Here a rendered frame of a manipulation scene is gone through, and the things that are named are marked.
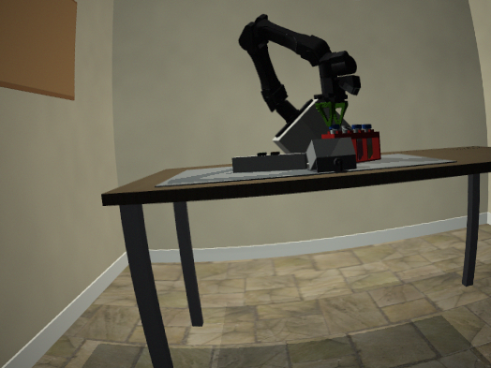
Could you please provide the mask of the grey flat mat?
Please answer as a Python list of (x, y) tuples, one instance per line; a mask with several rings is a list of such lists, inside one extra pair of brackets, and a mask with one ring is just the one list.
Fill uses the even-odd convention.
[[(373, 170), (373, 169), (393, 169), (393, 168), (404, 168), (404, 167), (414, 167), (414, 166), (435, 165), (435, 164), (445, 164), (445, 163), (457, 162), (457, 161), (452, 161), (452, 160), (448, 161), (445, 159), (437, 160), (437, 158), (435, 158), (435, 159), (430, 159), (430, 157), (420, 158), (420, 157), (398, 155), (398, 154), (382, 155), (382, 157), (398, 159), (398, 160), (405, 160), (405, 161), (403, 162), (403, 161), (380, 159), (380, 160), (374, 160), (374, 161), (361, 162), (361, 163), (356, 163), (356, 164), (368, 165), (369, 167), (357, 166), (357, 169), (345, 169), (348, 171), (344, 171), (344, 172)], [(412, 162), (406, 162), (406, 161), (412, 161)], [(416, 162), (416, 163), (414, 163), (414, 162)], [(417, 163), (417, 162), (421, 162), (421, 163)], [(370, 166), (378, 166), (378, 167), (370, 167)], [(310, 169), (310, 168), (308, 168), (308, 169)], [(251, 181), (251, 180), (262, 180), (262, 179), (274, 179), (274, 178), (286, 178), (286, 177), (341, 173), (341, 172), (335, 172), (335, 171), (313, 172), (313, 171), (309, 171), (308, 169), (234, 172), (234, 173), (233, 173), (232, 167), (211, 168), (211, 169), (190, 169), (190, 170), (185, 170), (185, 171), (173, 176), (169, 180), (161, 183), (164, 185), (158, 184), (155, 187), (191, 185), (191, 184), (214, 184), (214, 183), (239, 182), (239, 181)]]

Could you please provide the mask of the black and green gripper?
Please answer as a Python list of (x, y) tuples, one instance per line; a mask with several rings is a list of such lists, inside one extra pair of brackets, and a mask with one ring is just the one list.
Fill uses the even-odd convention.
[[(341, 126), (344, 114), (345, 114), (346, 109), (349, 105), (348, 101), (345, 101), (345, 99), (348, 99), (348, 95), (331, 94), (331, 93), (325, 94), (324, 83), (323, 83), (323, 79), (325, 79), (325, 78), (331, 78), (331, 77), (322, 77), (320, 79), (321, 94), (320, 95), (314, 95), (314, 99), (319, 100), (319, 101), (315, 102), (315, 105), (316, 105), (318, 111), (320, 112), (321, 116), (323, 117), (323, 119), (324, 119), (324, 121), (328, 127), (332, 126), (333, 119), (335, 120), (336, 125)], [(326, 117), (326, 114), (325, 114), (323, 108), (329, 108), (329, 112), (330, 112), (329, 121)], [(340, 113), (340, 117), (339, 117), (339, 121), (337, 120), (336, 111), (335, 111), (335, 109), (337, 109), (337, 108), (342, 108), (341, 113)]]

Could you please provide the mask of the red tube rack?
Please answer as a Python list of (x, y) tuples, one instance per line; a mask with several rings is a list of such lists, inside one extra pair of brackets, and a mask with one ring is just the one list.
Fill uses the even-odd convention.
[[(359, 133), (360, 132), (360, 133)], [(380, 141), (379, 141), (379, 132), (374, 132), (374, 129), (368, 129), (368, 132), (364, 130), (358, 130), (358, 133), (354, 133), (354, 130), (348, 130), (348, 133), (343, 133), (343, 131), (336, 131), (336, 134), (331, 134), (331, 131), (328, 131), (328, 134), (321, 135), (322, 139), (334, 139), (334, 138), (347, 138), (351, 137), (355, 153), (356, 153), (356, 163), (367, 162), (380, 160)], [(373, 155), (368, 159), (368, 149), (367, 149), (367, 139), (372, 138), (372, 146), (373, 146)], [(363, 152), (361, 160), (358, 160), (358, 148), (357, 148), (357, 139), (363, 139)]]

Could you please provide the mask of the grey control panel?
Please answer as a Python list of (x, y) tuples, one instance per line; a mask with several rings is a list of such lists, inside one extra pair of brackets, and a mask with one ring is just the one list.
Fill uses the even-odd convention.
[(343, 172), (357, 169), (356, 153), (351, 138), (312, 140), (306, 151), (309, 171)]

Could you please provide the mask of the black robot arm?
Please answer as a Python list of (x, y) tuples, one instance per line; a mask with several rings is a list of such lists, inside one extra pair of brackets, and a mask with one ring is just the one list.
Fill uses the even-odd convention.
[(347, 91), (351, 95), (358, 95), (361, 88), (360, 76), (350, 75), (356, 72), (357, 65), (347, 51), (331, 52), (325, 40), (291, 31), (270, 22), (268, 15), (261, 14), (254, 22), (245, 26), (238, 41), (255, 65), (260, 78), (261, 94), (267, 106), (271, 112), (275, 110), (286, 121), (275, 135), (276, 138), (280, 137), (314, 100), (311, 98), (300, 110), (285, 100), (288, 97), (287, 91), (275, 74), (268, 52), (268, 40), (296, 52), (312, 66), (319, 66), (320, 78), (334, 77), (323, 79), (325, 94), (345, 95)]

